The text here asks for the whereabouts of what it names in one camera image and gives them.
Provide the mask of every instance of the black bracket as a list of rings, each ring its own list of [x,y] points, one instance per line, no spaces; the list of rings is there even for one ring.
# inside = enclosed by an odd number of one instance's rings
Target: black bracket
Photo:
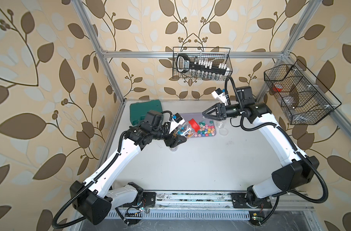
[[[252,208],[246,204],[246,193],[231,193],[233,208]],[[256,203],[257,208],[272,208],[272,204],[268,197],[262,199],[258,203]]]
[[[145,201],[145,205],[143,207],[144,208],[147,208],[147,207],[152,208],[152,207],[155,206],[156,193],[155,192],[144,192],[143,193],[143,199]],[[122,206],[123,207],[137,206],[137,202],[123,204]]]

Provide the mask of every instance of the floral wallpaper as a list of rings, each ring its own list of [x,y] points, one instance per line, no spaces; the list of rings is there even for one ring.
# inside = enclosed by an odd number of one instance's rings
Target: floral wallpaper
[[[291,56],[310,68],[323,85],[340,99],[342,106],[337,110],[351,121],[351,0],[323,0]],[[315,78],[313,81],[325,89]],[[329,188],[328,200],[323,204],[314,204],[322,226],[328,231],[350,231],[350,139],[329,116],[313,126],[289,125],[272,94],[267,93],[264,101],[280,126],[301,149],[310,156],[315,155],[320,161],[318,170]],[[301,189],[313,198],[322,195],[322,188],[316,178]]]
[[[0,230],[52,230],[118,107],[72,4],[0,1]]]
[[[236,86],[251,86],[255,95],[263,85],[263,72],[274,64],[272,59],[231,61]],[[224,89],[224,81],[199,80],[185,75],[172,76],[172,61],[168,59],[113,58],[109,62],[123,96],[127,99],[213,99],[211,93],[216,88]]]
[[[229,47],[281,51],[305,0],[83,0],[108,51]]]

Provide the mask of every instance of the wire basket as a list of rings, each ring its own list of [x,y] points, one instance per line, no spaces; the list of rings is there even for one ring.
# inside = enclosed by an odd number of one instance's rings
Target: wire basket
[[[309,71],[315,83],[307,79],[303,71]],[[293,65],[282,64],[266,70],[264,81],[292,125],[315,125],[341,105],[300,60]]]
[[[224,81],[233,72],[230,51],[219,47],[173,47],[173,78]]]

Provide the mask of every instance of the metal extrusion bar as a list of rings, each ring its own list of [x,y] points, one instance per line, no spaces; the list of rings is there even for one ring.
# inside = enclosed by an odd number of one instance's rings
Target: metal extrusion bar
[[[299,39],[300,35],[302,34],[303,30],[307,26],[308,22],[311,20],[315,12],[317,11],[318,7],[320,6],[322,0],[310,0],[308,2],[308,6],[306,7],[303,15],[301,16],[298,24],[293,29],[289,40],[287,41],[286,45],[284,46],[283,53],[289,54],[295,43]]]
[[[295,61],[291,58],[291,56],[289,55],[285,55],[284,56],[285,61],[288,64],[293,65],[295,63]],[[302,74],[304,74],[304,76],[310,81],[311,79],[307,76],[306,72],[302,71]],[[331,102],[330,99],[328,99],[328,97],[326,97],[325,94],[323,94],[323,92],[318,88],[317,89],[318,92],[320,92],[329,102]],[[351,140],[351,122],[349,121],[349,119],[343,114],[341,113],[338,109],[331,112],[330,113],[331,118],[335,121],[335,123],[339,126],[339,128],[350,138]]]
[[[225,52],[212,52],[213,54],[225,54]],[[157,52],[157,51],[104,51],[105,58],[173,58],[173,52]],[[282,52],[237,52],[229,53],[230,58],[282,58]]]
[[[124,104],[119,105],[118,112],[116,113],[113,125],[111,126],[111,129],[110,129],[108,136],[106,138],[106,143],[102,149],[101,156],[99,157],[99,160],[97,162],[96,169],[98,169],[106,161],[108,153],[109,153],[110,148],[111,148],[111,145],[112,145],[113,140],[114,140],[114,136],[116,134],[120,135],[116,131],[118,129],[120,119],[121,119],[121,116],[122,116],[123,111],[124,111],[124,107],[125,107],[125,102],[124,102]]]
[[[97,57],[99,58],[99,61],[101,62],[105,72],[107,73],[107,77],[111,85],[113,86],[113,90],[117,95],[117,99],[119,100],[120,103],[124,103],[124,97],[121,93],[120,87],[118,83],[115,80],[114,74],[111,71],[110,65],[108,61],[105,59],[105,57],[102,54],[102,49],[101,46],[99,45],[98,38],[96,36],[96,33],[94,32],[93,26],[91,25],[91,22],[85,12],[83,3],[81,0],[72,0],[72,4],[75,8],[75,11],[77,15],[79,16],[85,31],[88,34],[88,37],[92,43],[92,46],[97,53]]]

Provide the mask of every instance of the aluminum frame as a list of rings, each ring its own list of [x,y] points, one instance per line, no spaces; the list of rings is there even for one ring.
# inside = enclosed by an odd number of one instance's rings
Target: aluminum frame
[[[157,51],[103,51],[105,58],[173,58],[173,52]],[[225,52],[213,52],[213,54],[225,54]],[[229,58],[282,58],[282,52],[237,52],[231,51]]]
[[[108,81],[113,86],[113,90],[117,95],[117,99],[119,100],[119,102],[121,104],[124,103],[123,94],[120,90],[120,87],[119,87],[115,77],[114,77],[114,74],[110,68],[110,65],[109,65],[107,59],[102,54],[102,48],[99,44],[96,33],[94,32],[93,26],[92,26],[92,24],[87,16],[86,12],[85,12],[82,1],[81,0],[72,0],[72,4],[75,8],[77,15],[80,18],[80,21],[83,24],[83,27],[84,27],[91,43],[92,43],[92,46],[97,54],[97,57],[98,57],[99,61],[101,62],[102,66],[104,68],[104,71],[107,74]]]

